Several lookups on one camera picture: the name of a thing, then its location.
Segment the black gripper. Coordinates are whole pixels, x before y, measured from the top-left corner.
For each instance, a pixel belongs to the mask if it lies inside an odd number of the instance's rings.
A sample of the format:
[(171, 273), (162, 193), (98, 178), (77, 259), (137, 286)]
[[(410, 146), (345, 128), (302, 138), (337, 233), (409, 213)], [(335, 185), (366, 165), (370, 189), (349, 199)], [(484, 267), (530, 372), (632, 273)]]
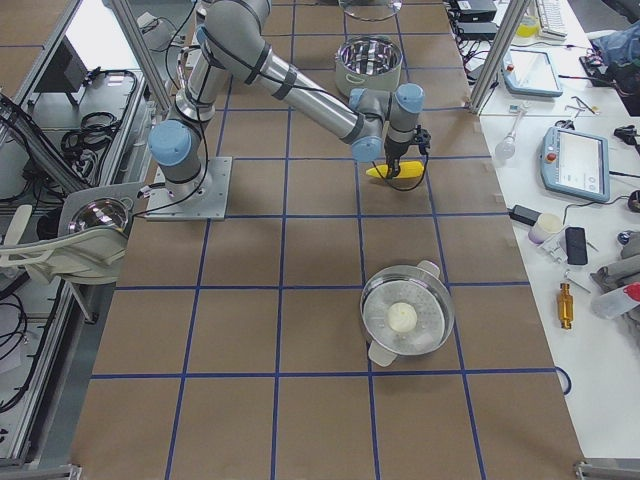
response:
[(401, 132), (392, 127), (387, 131), (384, 140), (386, 157), (385, 179), (397, 178), (401, 173), (400, 159), (408, 152), (409, 148), (416, 146), (421, 155), (427, 155), (431, 145), (431, 135), (421, 125), (413, 130)]

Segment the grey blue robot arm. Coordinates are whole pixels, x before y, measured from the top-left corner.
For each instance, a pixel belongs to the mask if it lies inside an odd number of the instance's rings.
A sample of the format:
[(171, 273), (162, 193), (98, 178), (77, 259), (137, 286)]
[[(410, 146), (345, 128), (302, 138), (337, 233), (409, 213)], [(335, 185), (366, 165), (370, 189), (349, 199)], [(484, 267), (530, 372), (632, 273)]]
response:
[(370, 167), (412, 188), (408, 165), (428, 160), (424, 92), (337, 89), (334, 55), (349, 39), (338, 5), (211, 1), (203, 14), (190, 30), (195, 65), (171, 83), (172, 107), (147, 142), (149, 197), (166, 215), (280, 213), (290, 180), (310, 193), (338, 174), (355, 193)]

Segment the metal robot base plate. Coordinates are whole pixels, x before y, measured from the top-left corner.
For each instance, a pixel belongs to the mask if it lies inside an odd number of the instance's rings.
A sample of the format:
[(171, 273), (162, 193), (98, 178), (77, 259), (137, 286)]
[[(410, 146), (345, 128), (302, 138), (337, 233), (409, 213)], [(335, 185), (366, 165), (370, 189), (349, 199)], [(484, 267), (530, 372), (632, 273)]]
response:
[(216, 156), (200, 158), (199, 176), (186, 184), (165, 180), (157, 169), (155, 181), (159, 188), (151, 189), (147, 205), (140, 216), (149, 221), (223, 221), (226, 218), (233, 159)]

